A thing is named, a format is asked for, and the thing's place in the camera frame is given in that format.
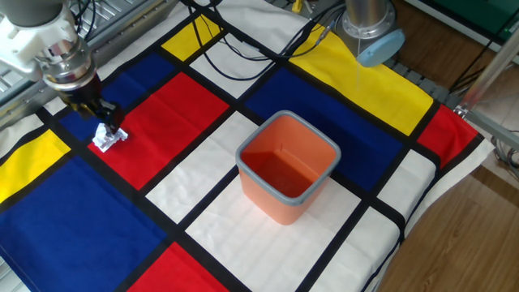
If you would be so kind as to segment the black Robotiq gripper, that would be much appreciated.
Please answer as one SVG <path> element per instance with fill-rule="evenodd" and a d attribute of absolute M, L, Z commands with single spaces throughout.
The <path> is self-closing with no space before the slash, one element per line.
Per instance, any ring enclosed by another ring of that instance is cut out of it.
<path fill-rule="evenodd" d="M 59 96 L 82 118 L 95 117 L 106 133 L 115 134 L 124 121 L 125 114 L 117 102 L 105 100 L 101 90 L 101 80 L 98 75 L 94 75 L 83 87 L 60 92 Z"/>

